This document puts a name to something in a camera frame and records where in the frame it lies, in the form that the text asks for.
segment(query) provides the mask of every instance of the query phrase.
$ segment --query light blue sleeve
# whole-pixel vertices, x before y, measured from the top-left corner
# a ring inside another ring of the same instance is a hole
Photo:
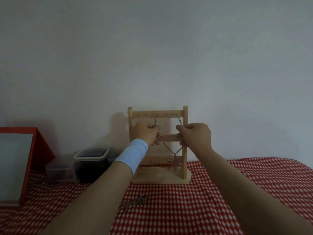
[[[148,150],[148,144],[142,139],[136,138],[127,146],[127,148],[116,158],[116,162],[124,162],[131,168],[133,175],[139,163],[144,158]]]

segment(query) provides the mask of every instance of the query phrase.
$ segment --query hand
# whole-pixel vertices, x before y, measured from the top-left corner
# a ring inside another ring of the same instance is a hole
[[[184,126],[177,125],[178,137],[182,137],[180,145],[187,146],[196,156],[207,150],[211,151],[211,130],[206,124],[191,123]]]
[[[159,130],[159,126],[154,126],[153,124],[149,124],[147,122],[138,122],[133,127],[132,139],[140,138],[145,141],[148,146],[160,144],[157,137]]]

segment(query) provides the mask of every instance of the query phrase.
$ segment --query wooden jewelry stand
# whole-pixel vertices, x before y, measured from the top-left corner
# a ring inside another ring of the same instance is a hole
[[[188,124],[188,106],[183,110],[156,110],[156,111],[133,111],[128,108],[129,138],[132,141],[132,129],[135,118],[183,118],[183,125]],[[176,134],[164,135],[163,142],[179,142],[180,138]],[[145,156],[142,164],[167,163],[173,156]],[[182,147],[182,167],[138,167],[131,180],[132,184],[175,184],[185,185],[191,181],[191,172],[187,168],[187,147]]]

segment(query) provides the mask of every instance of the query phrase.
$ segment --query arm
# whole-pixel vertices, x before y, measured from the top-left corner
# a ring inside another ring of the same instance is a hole
[[[313,234],[313,227],[213,151],[206,124],[176,127],[201,161],[246,234]]]
[[[158,128],[140,122],[133,140],[109,169],[88,187],[41,234],[108,234],[133,173],[148,145],[158,143]]]

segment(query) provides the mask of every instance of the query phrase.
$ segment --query red polka dot tablecloth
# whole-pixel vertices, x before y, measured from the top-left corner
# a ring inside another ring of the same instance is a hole
[[[313,224],[313,170],[285,158],[231,160],[250,180]],[[118,211],[110,234],[243,234],[237,219],[200,162],[188,162],[188,185],[129,185],[124,200],[140,194],[146,205]],[[0,234],[37,234],[89,185],[48,184],[32,171],[25,205],[0,209]]]

